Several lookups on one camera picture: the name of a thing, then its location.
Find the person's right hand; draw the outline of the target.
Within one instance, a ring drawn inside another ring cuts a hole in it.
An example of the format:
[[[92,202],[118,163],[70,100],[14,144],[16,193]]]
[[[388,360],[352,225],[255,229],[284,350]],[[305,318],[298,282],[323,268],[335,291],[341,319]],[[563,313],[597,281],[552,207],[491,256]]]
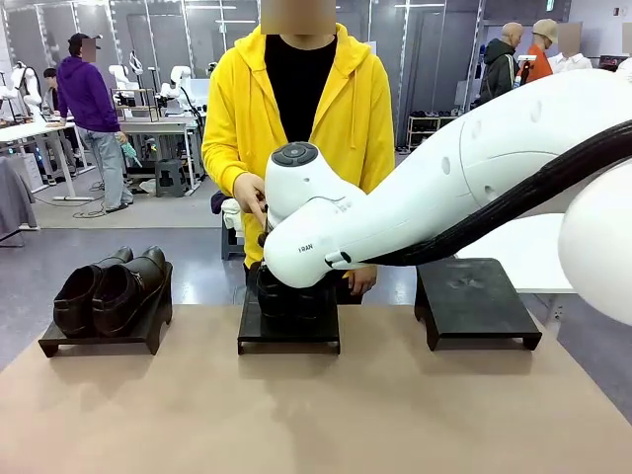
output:
[[[253,214],[265,227],[267,223],[267,201],[264,180],[252,173],[239,175],[233,185],[233,196],[245,213]]]

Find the person's left hand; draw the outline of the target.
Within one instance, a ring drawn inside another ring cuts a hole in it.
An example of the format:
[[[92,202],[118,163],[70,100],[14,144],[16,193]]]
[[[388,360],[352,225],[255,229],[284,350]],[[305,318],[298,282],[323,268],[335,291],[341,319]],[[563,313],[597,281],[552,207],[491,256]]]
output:
[[[377,266],[367,266],[348,271],[348,286],[352,296],[363,296],[377,281]]]

